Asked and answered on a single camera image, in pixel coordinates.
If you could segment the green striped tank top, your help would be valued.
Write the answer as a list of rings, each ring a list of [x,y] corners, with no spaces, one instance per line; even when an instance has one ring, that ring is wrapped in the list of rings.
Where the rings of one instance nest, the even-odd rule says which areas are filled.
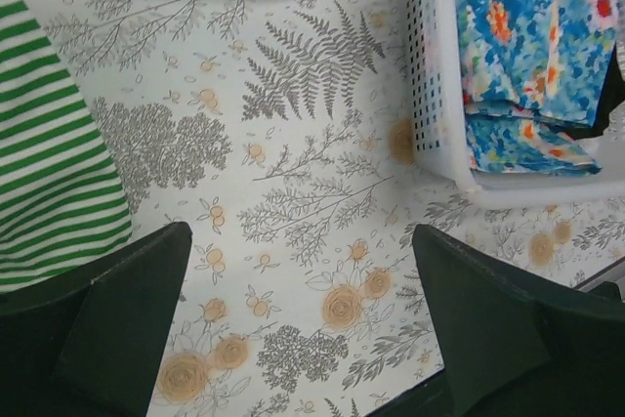
[[[117,169],[24,0],[1,0],[1,290],[86,265],[132,232]]]

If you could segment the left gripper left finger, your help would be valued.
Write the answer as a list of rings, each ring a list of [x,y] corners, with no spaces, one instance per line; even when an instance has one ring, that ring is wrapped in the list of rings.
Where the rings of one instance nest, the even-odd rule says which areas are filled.
[[[172,223],[2,294],[2,415],[146,415],[191,242]]]

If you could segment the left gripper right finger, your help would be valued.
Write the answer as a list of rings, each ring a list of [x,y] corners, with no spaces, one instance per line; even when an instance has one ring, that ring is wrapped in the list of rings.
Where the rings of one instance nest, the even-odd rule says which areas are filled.
[[[571,288],[429,225],[412,236],[458,416],[620,416],[624,266]]]

